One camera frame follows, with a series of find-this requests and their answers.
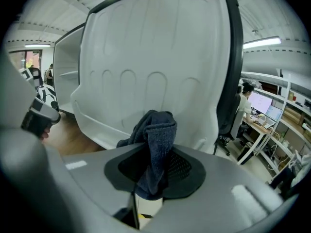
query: blue towel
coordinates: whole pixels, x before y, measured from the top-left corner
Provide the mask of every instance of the blue towel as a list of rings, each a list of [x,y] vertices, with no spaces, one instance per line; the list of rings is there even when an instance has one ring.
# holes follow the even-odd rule
[[[170,112],[148,111],[135,126],[129,139],[121,140],[117,148],[146,142],[150,151],[150,165],[137,182],[135,192],[143,199],[161,198],[159,185],[164,184],[164,166],[173,147],[177,123]]]

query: computer monitor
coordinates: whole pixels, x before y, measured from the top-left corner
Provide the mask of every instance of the computer monitor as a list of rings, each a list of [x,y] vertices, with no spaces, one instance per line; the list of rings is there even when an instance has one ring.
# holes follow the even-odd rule
[[[279,119],[281,113],[282,113],[281,109],[276,108],[275,106],[270,105],[266,115],[271,117],[275,121],[277,121]]]
[[[253,92],[252,95],[248,98],[248,101],[251,102],[251,106],[254,109],[266,114],[269,106],[271,105],[272,99]]]

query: standing person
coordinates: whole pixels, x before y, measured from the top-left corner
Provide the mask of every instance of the standing person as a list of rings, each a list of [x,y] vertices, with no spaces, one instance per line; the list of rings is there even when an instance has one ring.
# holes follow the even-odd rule
[[[246,120],[248,123],[257,121],[257,119],[251,119],[252,104],[248,101],[248,98],[251,96],[252,92],[255,90],[254,86],[249,82],[243,83],[243,91],[240,94],[241,100],[239,104],[239,109],[243,110],[246,113]]]
[[[52,75],[53,64],[50,64],[49,69],[46,71],[47,84],[53,86],[53,75]]]

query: ceiling light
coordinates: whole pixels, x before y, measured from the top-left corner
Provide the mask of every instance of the ceiling light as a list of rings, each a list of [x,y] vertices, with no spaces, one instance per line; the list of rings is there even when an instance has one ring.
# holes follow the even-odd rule
[[[256,41],[249,41],[244,43],[243,49],[261,47],[267,45],[281,44],[281,39],[278,36],[264,38]]]
[[[27,44],[25,45],[26,48],[49,48],[50,44]]]

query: ceiling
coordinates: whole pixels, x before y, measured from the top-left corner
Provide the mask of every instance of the ceiling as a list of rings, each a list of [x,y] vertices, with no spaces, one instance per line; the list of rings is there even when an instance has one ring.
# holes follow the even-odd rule
[[[85,22],[87,14],[104,0],[29,0],[9,29],[8,48],[29,43],[53,43]],[[238,0],[244,42],[278,35],[287,46],[309,46],[307,31],[285,0]]]

